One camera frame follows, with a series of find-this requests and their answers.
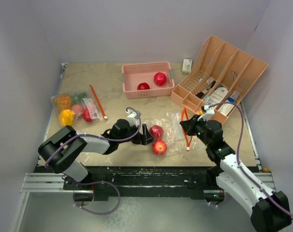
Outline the fake red apple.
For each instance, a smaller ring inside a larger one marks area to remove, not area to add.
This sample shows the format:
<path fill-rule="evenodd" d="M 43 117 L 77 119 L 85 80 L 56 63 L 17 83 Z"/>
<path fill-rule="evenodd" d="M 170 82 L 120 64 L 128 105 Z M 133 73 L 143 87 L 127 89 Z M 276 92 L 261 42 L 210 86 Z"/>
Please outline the fake red apple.
<path fill-rule="evenodd" d="M 140 83 L 137 87 L 137 90 L 148 90 L 148 89 L 150 89 L 150 86 L 147 83 Z"/>
<path fill-rule="evenodd" d="M 163 140 L 157 140 L 152 144 L 152 152 L 157 156 L 165 155 L 167 144 Z"/>
<path fill-rule="evenodd" d="M 157 86 L 161 87 L 167 82 L 167 76 L 162 72 L 158 72 L 154 75 L 153 81 Z"/>
<path fill-rule="evenodd" d="M 153 125 L 149 129 L 150 134 L 156 139 L 161 140 L 164 135 L 164 130 L 161 126 Z"/>

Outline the clear zip bag red apples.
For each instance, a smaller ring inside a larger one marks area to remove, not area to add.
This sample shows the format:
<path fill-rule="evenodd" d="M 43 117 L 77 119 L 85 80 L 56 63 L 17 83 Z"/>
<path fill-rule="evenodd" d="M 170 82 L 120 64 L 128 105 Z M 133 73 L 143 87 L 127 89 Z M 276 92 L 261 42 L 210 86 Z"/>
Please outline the clear zip bag red apples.
<path fill-rule="evenodd" d="M 158 125 L 163 128 L 164 135 L 161 140 L 167 144 L 167 151 L 163 156 L 175 156 L 181 152 L 190 151 L 192 137 L 185 135 L 180 125 L 181 121 L 188 119 L 187 110 L 184 108 L 181 111 L 171 111 L 165 115 L 145 120 L 149 129 L 153 125 Z"/>

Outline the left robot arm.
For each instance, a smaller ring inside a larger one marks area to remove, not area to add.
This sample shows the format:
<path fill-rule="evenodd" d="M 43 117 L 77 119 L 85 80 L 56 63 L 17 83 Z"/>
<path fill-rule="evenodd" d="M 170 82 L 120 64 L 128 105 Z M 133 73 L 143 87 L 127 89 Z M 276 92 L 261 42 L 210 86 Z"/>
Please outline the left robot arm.
<path fill-rule="evenodd" d="M 55 174 L 68 176 L 79 189 L 87 189 L 92 177 L 87 168 L 76 160 L 80 153 L 108 155 L 122 143 L 148 145 L 154 141 L 146 124 L 137 125 L 127 119 L 119 119 L 100 136 L 78 133 L 72 126 L 65 126 L 42 143 L 38 153 L 45 160 L 46 168 Z"/>

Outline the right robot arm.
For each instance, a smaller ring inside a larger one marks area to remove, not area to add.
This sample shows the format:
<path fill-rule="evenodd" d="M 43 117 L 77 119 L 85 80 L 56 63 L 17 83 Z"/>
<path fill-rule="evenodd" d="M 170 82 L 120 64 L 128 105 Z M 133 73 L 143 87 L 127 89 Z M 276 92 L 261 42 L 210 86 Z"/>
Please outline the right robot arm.
<path fill-rule="evenodd" d="M 220 122 L 203 121 L 194 115 L 180 122 L 186 135 L 196 136 L 206 145 L 206 153 L 216 165 L 208 169 L 207 185 L 219 187 L 234 198 L 250 216 L 258 232 L 278 232 L 291 225 L 287 196 L 276 192 L 257 178 L 224 141 Z"/>

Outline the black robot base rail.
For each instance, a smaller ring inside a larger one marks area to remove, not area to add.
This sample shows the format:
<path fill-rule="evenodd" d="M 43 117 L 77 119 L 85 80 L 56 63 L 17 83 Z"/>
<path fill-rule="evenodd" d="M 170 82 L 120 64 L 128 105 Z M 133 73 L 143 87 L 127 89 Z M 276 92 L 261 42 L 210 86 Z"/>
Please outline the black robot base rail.
<path fill-rule="evenodd" d="M 211 180 L 207 167 L 89 166 L 81 185 L 67 176 L 64 189 L 78 201 L 106 201 L 109 197 L 185 197 L 221 203 L 228 193 Z"/>

